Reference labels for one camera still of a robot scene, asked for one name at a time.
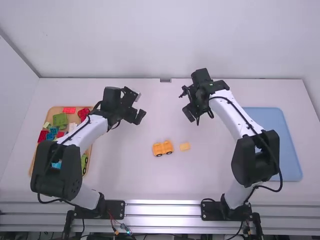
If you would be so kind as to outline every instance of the blue mat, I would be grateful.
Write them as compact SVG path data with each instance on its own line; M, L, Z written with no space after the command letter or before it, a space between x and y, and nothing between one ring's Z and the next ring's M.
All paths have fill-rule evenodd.
M301 181L303 173L292 142L284 113L277 107L244 107L248 115L265 130L275 130L280 137L280 168L284 181ZM279 175L271 181L279 181Z

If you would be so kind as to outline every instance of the blue block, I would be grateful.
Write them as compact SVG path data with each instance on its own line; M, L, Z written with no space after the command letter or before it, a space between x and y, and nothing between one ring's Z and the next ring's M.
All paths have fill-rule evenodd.
M61 162L51 163L51 166L55 169L61 169Z
M46 139L46 140L49 140L49 141L52 141L52 140L55 139L55 138L54 138L54 135L53 135L52 133L47 133L47 134L45 135L45 139Z
M52 133L52 134L57 134L58 133L58 129L56 128L56 127L51 127L50 128L50 133Z

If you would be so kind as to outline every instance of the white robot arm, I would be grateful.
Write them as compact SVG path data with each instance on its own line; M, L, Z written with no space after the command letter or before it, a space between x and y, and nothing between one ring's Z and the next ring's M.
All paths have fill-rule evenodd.
M30 187L38 193L41 203L63 201L98 212L104 212L104 196L82 184L81 156L101 135L120 124L123 119L139 125L146 112L132 107L140 94L128 87L106 87L86 119L57 141L43 141L36 150ZM56 168L52 163L61 162ZM40 194L58 199L44 202Z
M274 131L265 131L237 103L229 86L223 81L213 81L206 68L191 75L193 84L183 86L183 93L190 103L182 111L199 125L204 113L213 119L214 113L221 118L236 141L231 168L235 180L230 189L221 196L222 214L232 220L233 214L248 202L257 188L279 192L282 188L282 174L279 168L279 136ZM280 188L273 190L260 185L273 175L280 175Z

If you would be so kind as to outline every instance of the black cable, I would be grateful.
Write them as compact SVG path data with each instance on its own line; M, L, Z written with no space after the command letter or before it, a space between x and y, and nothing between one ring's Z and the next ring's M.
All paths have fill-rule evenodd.
M98 101L98 102L94 105L93 109L97 109L101 103L102 103L102 101Z
M211 202L215 202L215 200L213 200L212 198L204 198L201 200L201 203L204 201L211 201Z
M238 236L238 235L239 235L239 233L240 233L240 231L241 231L241 229L242 229L242 225L243 225L243 224L244 224L244 221L241 221L241 224L240 224L239 230L236 232L236 234L235 234L235 235L233 235L232 237L229 237L229 238L225 239L225 240L231 240L231 239L235 238L236 236Z
M84 232L85 232L85 220L82 218L82 232L81 232L80 238L82 234L84 234Z
M213 97L210 97L209 98L209 101L212 100L212 99L224 99L227 101L228 104L231 104L232 107L238 112L238 114L242 117L242 119L245 121L245 123L248 125L248 127L253 131L253 133L255 134L255 136L259 139L259 141L262 143L262 145L267 149L267 151L269 152L271 158L273 159L274 161L274 164L275 164L275 167L277 168L278 170L278 173L279 173L279 178L280 178L280 186L278 189L272 189L270 187L267 187L267 186L263 186L263 185L256 185L253 187L249 197L247 197L247 199L244 201L244 203L246 203L249 198L252 196L252 194L254 193L255 189L258 189L258 188L263 188L263 189L267 189L269 191L272 191L274 193L278 193L281 191L281 189L283 188L283 177L282 177L282 172L281 172L281 169L280 169L280 166L279 164L277 163L277 160L276 160L276 157L274 156L272 150L270 149L270 147L267 145L267 143L263 140L262 137L259 136L259 134L257 133L257 131L252 127L252 125L249 123L249 121L245 118L245 116L240 112L240 110L235 106L235 104L230 101L228 98L224 97L224 96L213 96Z
M69 205L71 205L71 206L76 207L75 204L73 204L73 203L71 203L71 202L69 202L69 201L67 201L67 200L64 200L64 199L62 199L62 198L57 198L57 199L50 200L50 201L42 201L41 198L40 198L40 193L37 194L37 197L38 197L39 203L41 203L41 204L51 204L51 203L54 203L54 202L58 202L58 201L59 201L59 202L64 202L64 203L66 203L66 204L69 204Z

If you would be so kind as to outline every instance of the orange toy car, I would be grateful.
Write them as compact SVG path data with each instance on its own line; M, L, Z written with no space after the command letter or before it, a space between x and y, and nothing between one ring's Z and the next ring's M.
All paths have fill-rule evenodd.
M160 157L163 154L172 154L174 152L174 146L169 140L164 141L164 143L157 142L153 144L152 151L156 157Z

